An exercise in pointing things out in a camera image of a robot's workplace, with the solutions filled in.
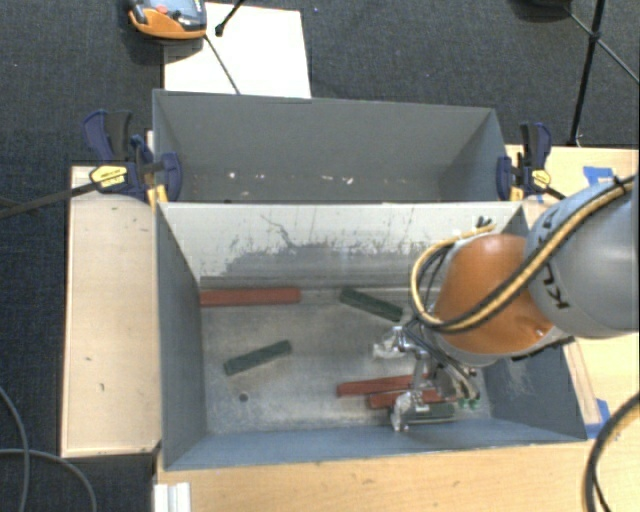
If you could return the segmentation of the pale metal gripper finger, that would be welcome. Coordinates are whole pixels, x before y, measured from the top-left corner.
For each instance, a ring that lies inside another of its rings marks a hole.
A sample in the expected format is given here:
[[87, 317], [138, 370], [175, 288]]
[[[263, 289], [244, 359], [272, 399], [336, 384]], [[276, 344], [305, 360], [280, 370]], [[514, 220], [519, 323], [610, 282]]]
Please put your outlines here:
[[394, 401], [389, 413], [391, 426], [395, 432], [403, 432], [416, 419], [417, 400], [413, 392], [400, 394]]
[[406, 338], [402, 326], [394, 326], [372, 348], [374, 359], [399, 359], [406, 356]]

